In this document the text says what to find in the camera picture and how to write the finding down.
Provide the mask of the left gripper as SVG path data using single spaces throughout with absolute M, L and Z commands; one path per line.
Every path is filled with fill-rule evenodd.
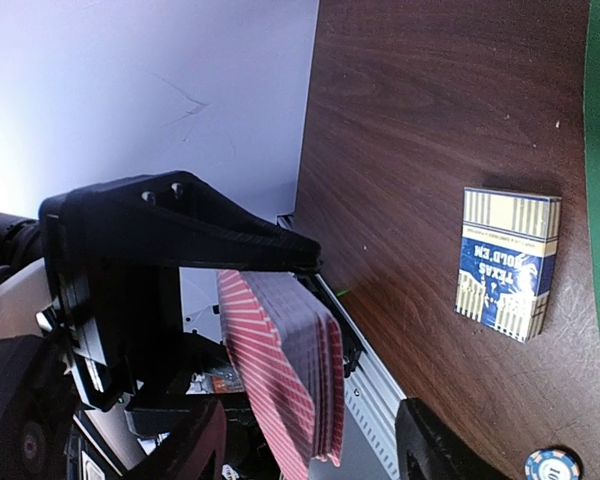
M 164 394 L 180 364 L 179 264 L 61 253 L 44 261 L 82 401 L 108 411 L 124 393 Z

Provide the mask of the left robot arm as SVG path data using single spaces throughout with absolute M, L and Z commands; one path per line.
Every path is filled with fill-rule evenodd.
M 227 420 L 217 395 L 175 397 L 187 363 L 226 351 L 182 329 L 184 267 L 313 273 L 320 245 L 176 171 L 46 199 L 36 219 L 0 214 L 0 479 L 63 479 L 80 405 L 166 413 L 175 427 L 132 479 L 218 479 Z

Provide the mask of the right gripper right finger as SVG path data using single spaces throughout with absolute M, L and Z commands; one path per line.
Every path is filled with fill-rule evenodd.
M 401 479 L 504 479 L 421 399 L 403 399 L 395 420 Z

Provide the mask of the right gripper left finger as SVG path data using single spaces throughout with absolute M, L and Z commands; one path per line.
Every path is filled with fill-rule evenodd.
M 226 415 L 214 398 L 203 399 L 125 479 L 222 479 Z

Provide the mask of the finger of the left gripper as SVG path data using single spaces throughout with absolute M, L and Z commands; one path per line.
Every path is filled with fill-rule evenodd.
M 321 246 L 265 221 L 186 171 L 82 187 L 43 201 L 49 260 L 314 273 Z

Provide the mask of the blue white chip stack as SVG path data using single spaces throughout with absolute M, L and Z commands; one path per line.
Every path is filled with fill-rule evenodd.
M 564 448 L 539 449 L 525 462 L 527 480 L 581 480 L 582 469 L 576 455 Z

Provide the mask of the pink playing card deck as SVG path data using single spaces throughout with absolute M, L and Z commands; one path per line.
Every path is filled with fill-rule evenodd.
M 287 479 L 318 459 L 338 465 L 344 436 L 341 329 L 292 274 L 220 270 L 223 340 Z

